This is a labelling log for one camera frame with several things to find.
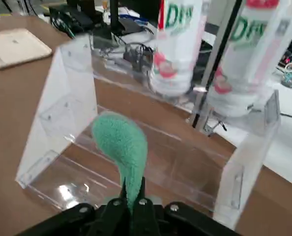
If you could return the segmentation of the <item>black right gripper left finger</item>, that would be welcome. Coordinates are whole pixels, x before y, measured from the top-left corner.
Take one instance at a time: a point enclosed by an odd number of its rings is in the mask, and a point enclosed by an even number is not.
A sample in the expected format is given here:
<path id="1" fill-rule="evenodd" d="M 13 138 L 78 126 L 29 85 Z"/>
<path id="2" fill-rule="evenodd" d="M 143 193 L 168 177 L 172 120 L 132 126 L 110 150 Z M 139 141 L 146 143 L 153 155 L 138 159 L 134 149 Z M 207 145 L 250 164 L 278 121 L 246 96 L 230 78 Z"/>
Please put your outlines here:
<path id="1" fill-rule="evenodd" d="M 129 211 L 126 184 L 117 198 L 95 209 L 88 203 L 64 210 L 19 233 L 21 236 L 113 236 Z"/>

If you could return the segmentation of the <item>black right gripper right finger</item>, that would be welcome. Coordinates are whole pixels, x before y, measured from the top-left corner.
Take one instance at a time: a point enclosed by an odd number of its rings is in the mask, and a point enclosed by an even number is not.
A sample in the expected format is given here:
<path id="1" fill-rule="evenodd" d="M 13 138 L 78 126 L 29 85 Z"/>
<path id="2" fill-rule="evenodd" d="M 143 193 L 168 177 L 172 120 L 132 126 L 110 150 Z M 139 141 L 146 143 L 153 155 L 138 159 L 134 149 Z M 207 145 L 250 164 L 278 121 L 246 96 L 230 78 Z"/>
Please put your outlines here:
<path id="1" fill-rule="evenodd" d="M 238 233 L 216 222 L 183 202 L 166 206 L 154 204 L 145 196 L 145 178 L 132 215 L 134 236 L 237 236 Z"/>

